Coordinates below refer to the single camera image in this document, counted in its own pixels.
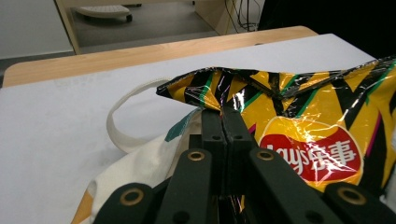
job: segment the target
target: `brass insert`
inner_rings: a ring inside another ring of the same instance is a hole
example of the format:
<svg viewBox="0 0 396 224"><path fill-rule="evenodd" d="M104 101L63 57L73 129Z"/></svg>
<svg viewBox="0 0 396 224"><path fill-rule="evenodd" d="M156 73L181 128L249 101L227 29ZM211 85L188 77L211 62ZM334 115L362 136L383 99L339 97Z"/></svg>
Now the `brass insert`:
<svg viewBox="0 0 396 224"><path fill-rule="evenodd" d="M341 187L337 190L337 193L348 203L364 205L367 202L366 198L361 193L352 188Z"/></svg>
<svg viewBox="0 0 396 224"><path fill-rule="evenodd" d="M133 206L140 203L143 200L144 192L141 189L133 188L125 190L120 196L120 202L125 206Z"/></svg>
<svg viewBox="0 0 396 224"><path fill-rule="evenodd" d="M205 154L200 151L190 152L188 158L192 161L201 161L205 158Z"/></svg>
<svg viewBox="0 0 396 224"><path fill-rule="evenodd" d="M256 156L263 161L271 161L274 159L274 154L269 151L259 151Z"/></svg>

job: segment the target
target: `black cable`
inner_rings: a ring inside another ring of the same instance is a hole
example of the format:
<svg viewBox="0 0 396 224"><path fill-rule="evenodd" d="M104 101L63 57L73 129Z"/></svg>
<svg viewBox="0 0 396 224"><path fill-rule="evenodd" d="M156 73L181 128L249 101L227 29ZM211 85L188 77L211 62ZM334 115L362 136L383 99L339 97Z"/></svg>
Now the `black cable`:
<svg viewBox="0 0 396 224"><path fill-rule="evenodd" d="M249 3L250 3L250 1L249 0L247 0L247 31L248 32L250 32L250 23L248 22L248 17L249 17L249 15L248 15L248 7L249 7Z"/></svg>
<svg viewBox="0 0 396 224"><path fill-rule="evenodd" d="M231 16L230 10L227 7L227 0L224 0L224 5L225 5L225 9L228 13L228 16L230 17L230 20L233 23L233 16ZM233 23L233 28L235 29L236 33L239 34L238 30L236 29L235 23Z"/></svg>
<svg viewBox="0 0 396 224"><path fill-rule="evenodd" d="M243 2L243 0L241 0L240 2L239 2L239 8L238 8L238 10L236 9L236 5L235 5L235 3L234 3L234 1L233 1L233 9L234 9L234 11L235 11L235 14L236 14L236 18L237 18L237 21L238 21L238 25L239 25L239 27L241 27L241 28L243 28L243 29L245 29L245 30L247 30L248 32L250 31L250 27L254 27L256 24L255 23L250 23L250 22L248 22L248 20L247 20L247 22L245 22L245 23L242 23L241 22L241 15L243 16L243 13L242 13L242 6L243 6L243 4L244 4L244 2ZM249 15L248 15L248 7L249 7L249 5L247 4L247 17L249 17Z"/></svg>

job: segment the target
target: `white surface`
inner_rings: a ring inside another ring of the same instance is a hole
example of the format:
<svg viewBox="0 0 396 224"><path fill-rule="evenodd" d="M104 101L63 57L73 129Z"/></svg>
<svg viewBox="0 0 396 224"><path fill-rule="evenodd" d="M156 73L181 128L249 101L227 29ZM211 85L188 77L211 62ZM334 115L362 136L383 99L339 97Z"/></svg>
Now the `white surface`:
<svg viewBox="0 0 396 224"><path fill-rule="evenodd" d="M123 154L106 133L108 110L155 77L208 66L273 72L347 69L373 58L320 35L0 90L0 223L70 223L89 181ZM151 139L192 109L146 91L115 115Z"/></svg>

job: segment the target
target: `white object on floor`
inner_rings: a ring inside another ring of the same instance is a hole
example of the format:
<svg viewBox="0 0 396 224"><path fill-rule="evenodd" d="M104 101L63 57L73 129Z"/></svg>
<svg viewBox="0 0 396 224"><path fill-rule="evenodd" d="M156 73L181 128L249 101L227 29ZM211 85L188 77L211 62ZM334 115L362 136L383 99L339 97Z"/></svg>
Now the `white object on floor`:
<svg viewBox="0 0 396 224"><path fill-rule="evenodd" d="M127 21L132 20L132 14L128 7L121 5L100 6L100 7L76 7L76 12L94 18L117 18L126 17Z"/></svg>

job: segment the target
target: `lay's chip bag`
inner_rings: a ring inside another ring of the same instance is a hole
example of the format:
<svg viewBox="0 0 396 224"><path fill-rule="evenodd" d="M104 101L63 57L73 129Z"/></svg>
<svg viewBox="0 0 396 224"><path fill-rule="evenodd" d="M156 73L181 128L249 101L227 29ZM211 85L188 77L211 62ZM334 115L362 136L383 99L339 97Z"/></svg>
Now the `lay's chip bag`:
<svg viewBox="0 0 396 224"><path fill-rule="evenodd" d="M260 147L279 153L311 187L333 182L383 193L396 161L396 55L341 71L306 74L209 67L157 94L240 111Z"/></svg>

